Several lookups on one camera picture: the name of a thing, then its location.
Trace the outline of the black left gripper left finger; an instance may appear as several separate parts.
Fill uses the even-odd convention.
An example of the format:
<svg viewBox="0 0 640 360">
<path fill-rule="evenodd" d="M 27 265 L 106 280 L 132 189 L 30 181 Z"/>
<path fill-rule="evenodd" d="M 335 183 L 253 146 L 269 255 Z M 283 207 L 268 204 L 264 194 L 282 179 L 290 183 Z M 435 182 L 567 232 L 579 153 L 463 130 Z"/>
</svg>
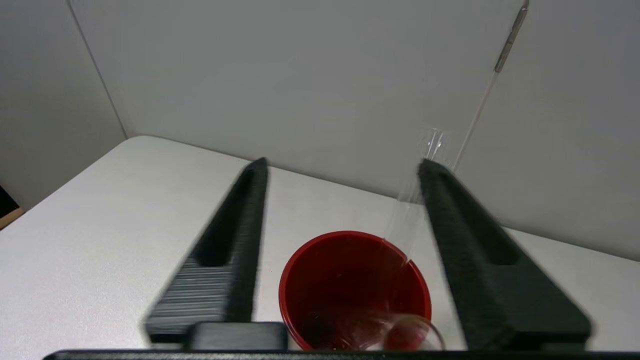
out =
<svg viewBox="0 0 640 360">
<path fill-rule="evenodd" d="M 285 351 L 281 322 L 252 320 L 269 164 L 245 166 L 144 320 L 155 349 Z"/>
</svg>

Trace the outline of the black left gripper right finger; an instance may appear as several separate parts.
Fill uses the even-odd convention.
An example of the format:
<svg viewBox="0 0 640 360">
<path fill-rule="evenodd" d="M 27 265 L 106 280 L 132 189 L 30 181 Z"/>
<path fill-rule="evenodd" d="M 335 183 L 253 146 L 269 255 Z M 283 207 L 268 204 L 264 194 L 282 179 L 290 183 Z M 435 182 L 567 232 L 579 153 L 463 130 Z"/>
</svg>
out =
<svg viewBox="0 0 640 360">
<path fill-rule="evenodd" d="M 447 167 L 418 167 L 422 201 L 467 349 L 583 351 L 588 316 Z"/>
</svg>

